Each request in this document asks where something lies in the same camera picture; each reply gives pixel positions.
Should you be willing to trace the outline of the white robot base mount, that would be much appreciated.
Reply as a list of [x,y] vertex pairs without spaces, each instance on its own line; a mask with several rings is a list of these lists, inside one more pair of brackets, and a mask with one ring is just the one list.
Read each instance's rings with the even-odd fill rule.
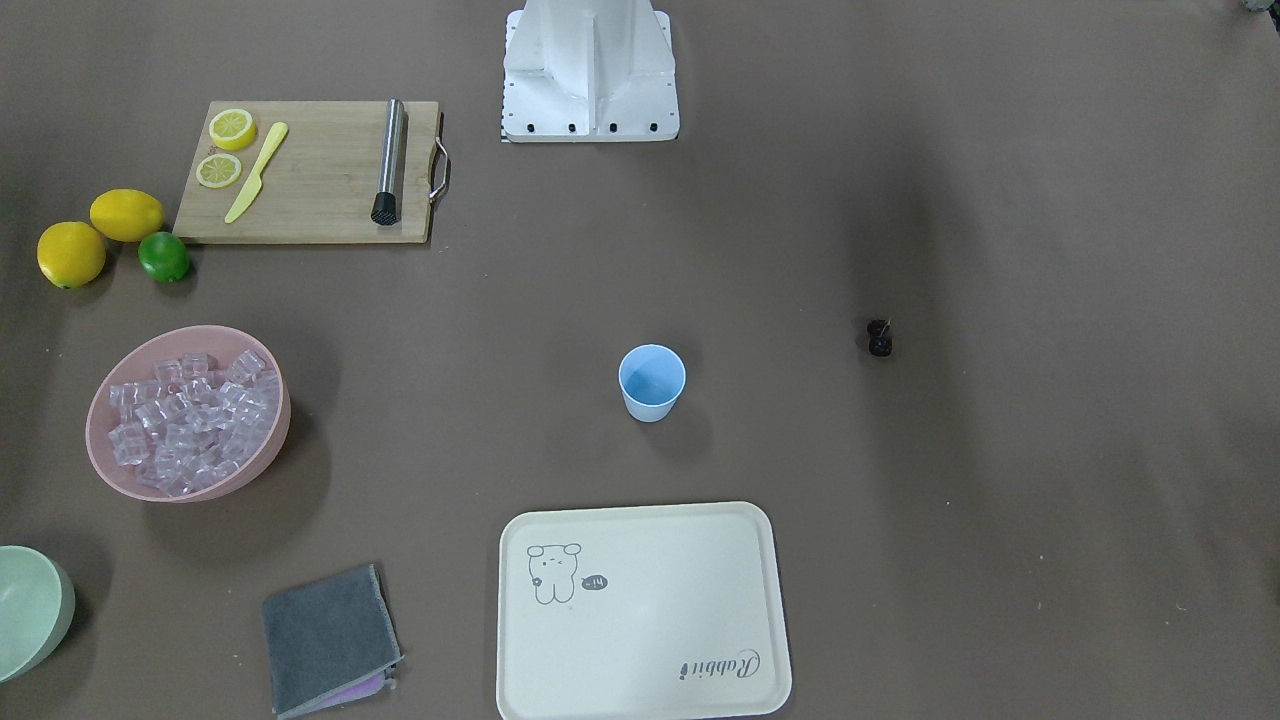
[[506,142],[678,137],[671,18],[649,1],[527,1],[506,18],[503,70]]

